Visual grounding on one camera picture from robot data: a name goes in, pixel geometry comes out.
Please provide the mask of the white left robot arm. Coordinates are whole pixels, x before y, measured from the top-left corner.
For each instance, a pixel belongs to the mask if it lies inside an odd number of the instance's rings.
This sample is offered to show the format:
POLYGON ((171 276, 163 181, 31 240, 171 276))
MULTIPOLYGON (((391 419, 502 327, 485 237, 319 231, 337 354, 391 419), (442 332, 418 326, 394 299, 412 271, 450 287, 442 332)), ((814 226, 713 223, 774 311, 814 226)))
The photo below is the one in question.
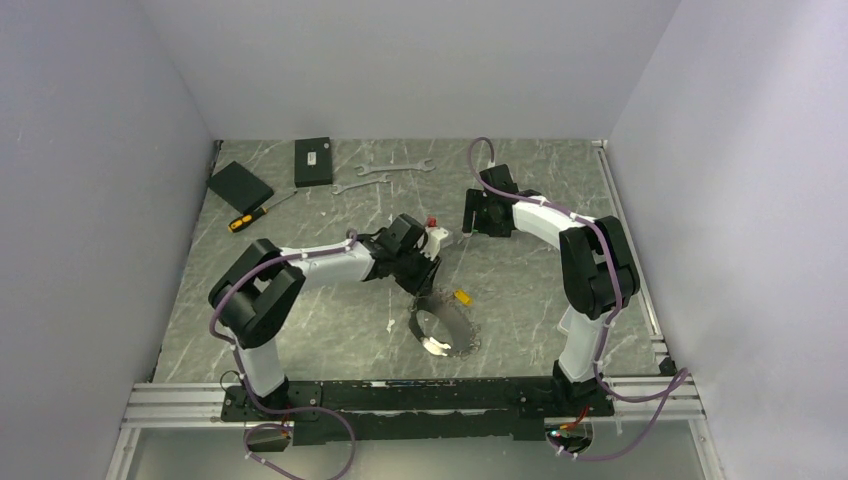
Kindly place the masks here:
POLYGON ((210 333, 233 351, 251 387, 248 407, 264 420, 286 409, 289 380, 276 339, 301 293, 390 277, 414 297, 427 295, 450 239, 447 229, 401 214, 371 234, 350 229, 336 244, 280 248, 267 238, 250 244, 208 294, 210 333))

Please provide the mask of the yellow key tag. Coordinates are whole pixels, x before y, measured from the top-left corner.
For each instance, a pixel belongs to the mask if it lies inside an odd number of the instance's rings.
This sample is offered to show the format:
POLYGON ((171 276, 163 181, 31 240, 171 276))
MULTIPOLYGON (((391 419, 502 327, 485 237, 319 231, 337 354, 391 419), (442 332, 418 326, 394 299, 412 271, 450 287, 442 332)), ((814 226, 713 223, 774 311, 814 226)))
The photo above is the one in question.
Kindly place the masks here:
POLYGON ((472 297, 461 289, 457 289, 454 291, 454 297, 465 306, 470 306, 473 303, 472 297))

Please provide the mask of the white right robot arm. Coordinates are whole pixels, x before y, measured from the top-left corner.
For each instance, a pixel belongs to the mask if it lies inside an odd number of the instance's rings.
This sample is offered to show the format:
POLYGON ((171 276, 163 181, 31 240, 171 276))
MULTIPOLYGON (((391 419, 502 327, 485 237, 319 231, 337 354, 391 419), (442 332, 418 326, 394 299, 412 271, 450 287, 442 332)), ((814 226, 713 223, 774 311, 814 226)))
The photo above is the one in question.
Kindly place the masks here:
POLYGON ((617 315, 640 290, 640 279, 621 221, 593 218, 559 207, 534 190, 519 190, 509 167, 472 175, 481 185, 466 192, 462 231, 469 236, 532 235, 559 252, 569 304, 564 349, 555 363, 551 401, 574 415, 601 390, 602 356, 617 315))

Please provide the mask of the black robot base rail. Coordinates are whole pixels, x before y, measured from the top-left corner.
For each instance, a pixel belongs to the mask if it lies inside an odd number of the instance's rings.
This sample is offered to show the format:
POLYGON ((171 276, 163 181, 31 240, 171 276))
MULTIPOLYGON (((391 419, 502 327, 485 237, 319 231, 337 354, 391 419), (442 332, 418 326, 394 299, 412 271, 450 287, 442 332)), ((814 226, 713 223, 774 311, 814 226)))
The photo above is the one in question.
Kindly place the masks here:
POLYGON ((600 390, 570 401, 553 377, 292 381, 255 406, 239 384, 226 387, 225 423, 288 420, 296 446, 330 441, 509 437, 539 441, 558 421, 610 417, 600 390))

